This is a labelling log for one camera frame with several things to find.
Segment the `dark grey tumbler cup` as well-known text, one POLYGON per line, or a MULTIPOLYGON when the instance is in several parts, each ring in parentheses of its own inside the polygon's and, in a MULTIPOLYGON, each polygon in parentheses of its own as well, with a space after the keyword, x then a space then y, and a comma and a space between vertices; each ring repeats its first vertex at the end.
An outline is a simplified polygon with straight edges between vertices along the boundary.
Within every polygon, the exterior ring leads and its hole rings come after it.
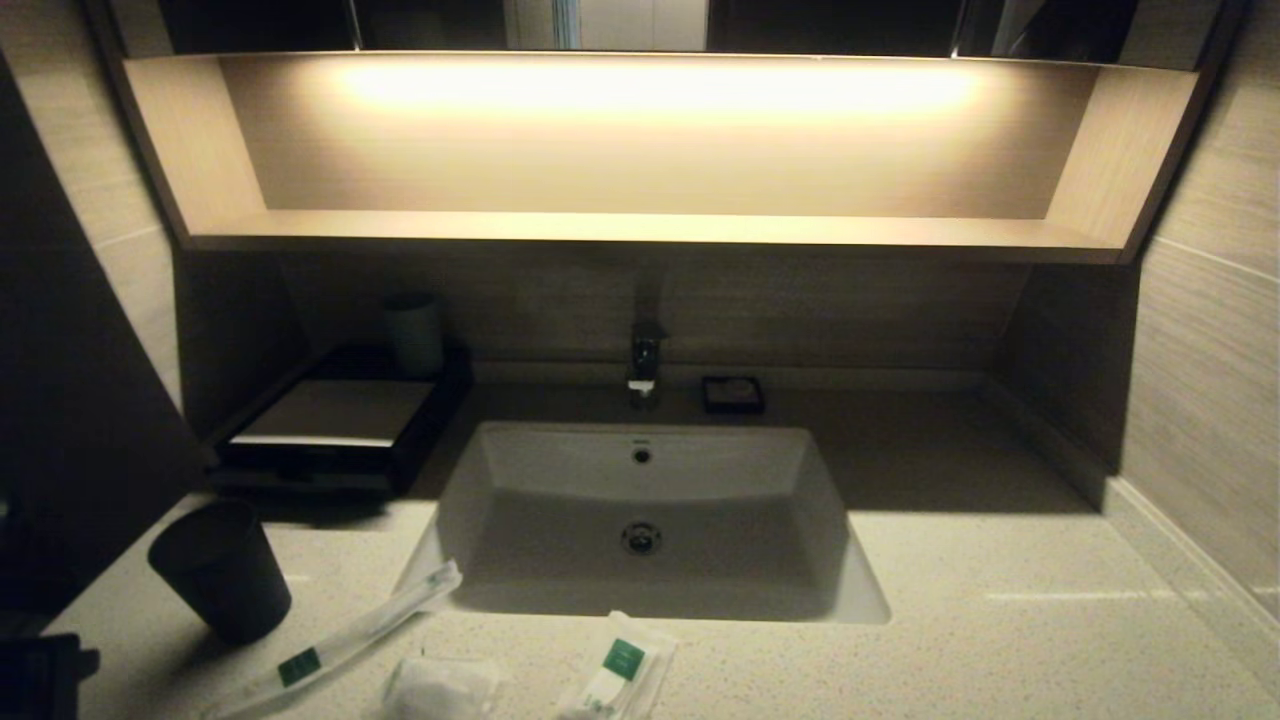
POLYGON ((147 551, 152 570, 221 642, 273 633, 293 597, 255 507, 221 498, 165 527, 147 551))

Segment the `black amenity tray box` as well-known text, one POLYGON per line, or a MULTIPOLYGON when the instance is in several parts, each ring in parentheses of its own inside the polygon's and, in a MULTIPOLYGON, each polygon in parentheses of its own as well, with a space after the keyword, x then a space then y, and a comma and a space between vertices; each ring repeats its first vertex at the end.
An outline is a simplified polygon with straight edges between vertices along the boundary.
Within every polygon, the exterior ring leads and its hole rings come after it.
POLYGON ((207 474, 223 491, 404 495, 472 384, 462 346, 411 378, 388 345, 338 345, 236 421, 207 474))

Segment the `long white toothbrush packet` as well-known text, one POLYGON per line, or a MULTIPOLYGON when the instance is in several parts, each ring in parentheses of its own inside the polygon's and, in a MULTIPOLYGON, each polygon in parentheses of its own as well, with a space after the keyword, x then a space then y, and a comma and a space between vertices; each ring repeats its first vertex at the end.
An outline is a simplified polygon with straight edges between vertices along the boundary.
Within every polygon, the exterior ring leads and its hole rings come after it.
POLYGON ((458 589, 463 578, 457 562, 447 561, 347 626, 223 696, 206 707, 198 720, 248 720, 285 700, 293 700, 403 625, 411 616, 458 589))

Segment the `crumpled white shower cap packet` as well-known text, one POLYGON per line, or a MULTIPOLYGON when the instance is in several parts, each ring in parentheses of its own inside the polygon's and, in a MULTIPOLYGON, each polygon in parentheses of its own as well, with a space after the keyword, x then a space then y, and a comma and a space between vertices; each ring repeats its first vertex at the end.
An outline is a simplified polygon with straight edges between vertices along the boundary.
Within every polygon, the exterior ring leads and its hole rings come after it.
POLYGON ((408 657, 392 673, 380 720, 488 720, 503 680, 492 660, 408 657))

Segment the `light grey tumbler cup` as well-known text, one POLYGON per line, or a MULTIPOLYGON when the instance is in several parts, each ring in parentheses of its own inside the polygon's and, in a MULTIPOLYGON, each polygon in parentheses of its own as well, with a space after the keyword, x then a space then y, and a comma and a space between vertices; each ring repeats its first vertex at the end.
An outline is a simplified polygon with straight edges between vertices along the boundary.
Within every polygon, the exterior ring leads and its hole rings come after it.
POLYGON ((381 315, 399 369, 412 378, 443 370, 440 306, 434 293, 393 293, 381 301, 381 315))

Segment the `white comb packet green label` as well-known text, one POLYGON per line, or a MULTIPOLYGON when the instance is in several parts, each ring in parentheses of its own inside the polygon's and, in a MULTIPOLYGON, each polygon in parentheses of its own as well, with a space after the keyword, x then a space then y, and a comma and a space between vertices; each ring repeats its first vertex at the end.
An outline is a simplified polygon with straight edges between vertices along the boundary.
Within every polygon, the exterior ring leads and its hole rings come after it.
POLYGON ((653 720, 681 641, 612 610, 561 694, 556 720, 653 720))

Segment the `white ceramic sink basin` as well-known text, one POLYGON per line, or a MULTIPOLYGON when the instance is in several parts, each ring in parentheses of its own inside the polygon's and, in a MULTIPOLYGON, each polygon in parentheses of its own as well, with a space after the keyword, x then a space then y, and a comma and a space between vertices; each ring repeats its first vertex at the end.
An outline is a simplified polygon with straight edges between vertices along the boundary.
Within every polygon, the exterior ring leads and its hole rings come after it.
POLYGON ((462 612, 884 625, 817 441, 788 427, 484 421, 397 583, 453 560, 462 612), (662 548, 626 553, 632 521, 662 548))

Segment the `chrome faucet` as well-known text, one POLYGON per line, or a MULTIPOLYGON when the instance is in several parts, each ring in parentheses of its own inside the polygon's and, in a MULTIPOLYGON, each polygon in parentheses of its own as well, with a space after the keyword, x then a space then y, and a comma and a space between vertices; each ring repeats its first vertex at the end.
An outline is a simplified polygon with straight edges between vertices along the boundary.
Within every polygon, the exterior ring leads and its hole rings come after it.
POLYGON ((632 325, 626 387, 635 409, 653 409, 658 401, 660 345, 666 337, 658 322, 640 320, 632 325))

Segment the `black soap dish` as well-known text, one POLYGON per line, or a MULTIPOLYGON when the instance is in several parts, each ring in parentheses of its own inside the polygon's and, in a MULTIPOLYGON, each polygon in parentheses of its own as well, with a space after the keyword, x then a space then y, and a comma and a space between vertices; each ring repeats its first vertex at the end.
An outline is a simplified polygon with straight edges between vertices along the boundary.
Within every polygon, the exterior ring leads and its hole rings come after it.
POLYGON ((753 375, 704 375, 701 404, 708 414, 760 415, 767 401, 753 375))

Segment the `warm shelf light strip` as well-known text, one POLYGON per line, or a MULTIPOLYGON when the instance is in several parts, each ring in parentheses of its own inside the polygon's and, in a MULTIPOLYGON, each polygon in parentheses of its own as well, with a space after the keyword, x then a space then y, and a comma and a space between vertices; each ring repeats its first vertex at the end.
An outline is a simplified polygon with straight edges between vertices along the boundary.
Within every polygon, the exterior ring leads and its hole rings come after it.
POLYGON ((937 67, 425 67, 338 70, 338 85, 379 109, 567 114, 890 115, 951 111, 980 81, 937 67))

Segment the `wooden wall shelf niche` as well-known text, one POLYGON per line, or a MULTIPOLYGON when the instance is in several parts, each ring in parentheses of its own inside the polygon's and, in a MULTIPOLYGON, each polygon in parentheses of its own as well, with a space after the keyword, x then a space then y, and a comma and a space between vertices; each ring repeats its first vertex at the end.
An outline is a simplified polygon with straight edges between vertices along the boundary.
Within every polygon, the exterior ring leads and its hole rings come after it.
POLYGON ((1217 79, 1053 61, 609 53, 108 56, 179 246, 444 242, 835 249, 1124 265, 1217 79), (979 94, 890 115, 518 117, 357 100, 337 72, 425 67, 937 67, 979 94))

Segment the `wall mirror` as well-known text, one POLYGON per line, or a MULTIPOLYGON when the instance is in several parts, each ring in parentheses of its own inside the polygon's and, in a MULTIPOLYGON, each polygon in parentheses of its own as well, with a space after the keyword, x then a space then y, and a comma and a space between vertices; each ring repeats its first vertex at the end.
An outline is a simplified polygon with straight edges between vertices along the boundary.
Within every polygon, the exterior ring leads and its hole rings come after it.
POLYGON ((97 0, 127 56, 709 53, 1192 70, 1226 0, 97 0))

